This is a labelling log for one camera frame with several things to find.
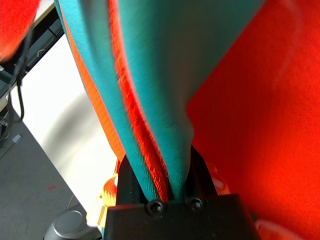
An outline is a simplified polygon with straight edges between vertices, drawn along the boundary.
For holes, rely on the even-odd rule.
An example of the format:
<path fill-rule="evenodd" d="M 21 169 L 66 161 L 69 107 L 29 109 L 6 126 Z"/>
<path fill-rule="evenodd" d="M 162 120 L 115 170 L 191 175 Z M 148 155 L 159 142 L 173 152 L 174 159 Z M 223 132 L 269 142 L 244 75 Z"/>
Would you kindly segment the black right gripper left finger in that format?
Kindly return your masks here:
<path fill-rule="evenodd" d="M 148 201 L 139 185 L 132 167 L 124 156 L 118 171 L 117 205 L 141 205 L 146 207 Z"/>

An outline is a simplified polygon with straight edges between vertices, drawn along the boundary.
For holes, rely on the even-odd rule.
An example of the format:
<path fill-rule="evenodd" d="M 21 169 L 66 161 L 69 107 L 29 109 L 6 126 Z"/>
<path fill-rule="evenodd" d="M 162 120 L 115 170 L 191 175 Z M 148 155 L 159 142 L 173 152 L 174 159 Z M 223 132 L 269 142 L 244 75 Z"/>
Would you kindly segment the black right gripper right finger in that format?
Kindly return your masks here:
<path fill-rule="evenodd" d="M 205 160 L 192 145 L 190 149 L 190 167 L 184 186 L 184 197 L 208 199 L 217 196 L 215 185 Z"/>

